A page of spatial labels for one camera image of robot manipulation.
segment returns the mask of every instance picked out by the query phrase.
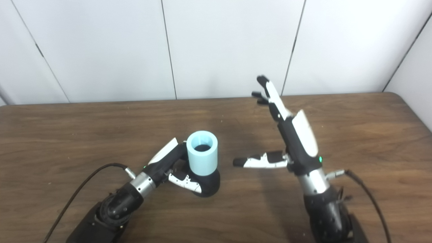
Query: robotic hand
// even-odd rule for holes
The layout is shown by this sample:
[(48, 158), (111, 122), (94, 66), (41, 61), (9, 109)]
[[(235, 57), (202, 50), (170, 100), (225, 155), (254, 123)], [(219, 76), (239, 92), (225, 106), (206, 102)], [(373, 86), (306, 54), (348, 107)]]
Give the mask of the robotic hand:
[(270, 114), (278, 122), (278, 129), (286, 145), (282, 151), (266, 152), (249, 158), (236, 158), (234, 166), (245, 168), (287, 167), (300, 182), (304, 193), (306, 211), (318, 243), (367, 243), (368, 240), (353, 214), (349, 214), (340, 193), (329, 183), (330, 179), (341, 176), (344, 170), (325, 175), (322, 158), (310, 124), (303, 110), (293, 115), (285, 108), (276, 88), (266, 77), (259, 76), (258, 83), (266, 96), (253, 92), (258, 104), (268, 105)]
[[(178, 160), (186, 163), (181, 169), (174, 171), (173, 166)], [(140, 174), (135, 176), (129, 169), (126, 171), (132, 180), (116, 193), (98, 202), (71, 233), (66, 243), (116, 243), (132, 213), (141, 206), (144, 198), (166, 181), (189, 189), (200, 197), (212, 196), (219, 189), (218, 170), (207, 176), (193, 173), (188, 164), (186, 142), (179, 144), (175, 138), (144, 166)]]

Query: white wall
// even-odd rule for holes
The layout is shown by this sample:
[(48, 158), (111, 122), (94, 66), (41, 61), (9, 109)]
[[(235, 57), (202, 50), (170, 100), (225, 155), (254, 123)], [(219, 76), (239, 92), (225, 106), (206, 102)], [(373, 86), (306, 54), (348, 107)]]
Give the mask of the white wall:
[(249, 96), (260, 74), (284, 95), (380, 92), (431, 12), (427, 0), (5, 0), (0, 96)]
[(14, 0), (71, 102), (175, 99), (160, 0)]
[(0, 1), (0, 93), (9, 104), (68, 102), (10, 1)]
[(4, 106), (6, 103), (3, 101), (2, 98), (0, 98), (0, 106)]
[(432, 131), (432, 20), (426, 24), (385, 91), (400, 95)]
[(250, 96), (285, 79), (301, 0), (164, 0), (177, 97)]
[(431, 11), (429, 0), (307, 1), (283, 94), (382, 91)]

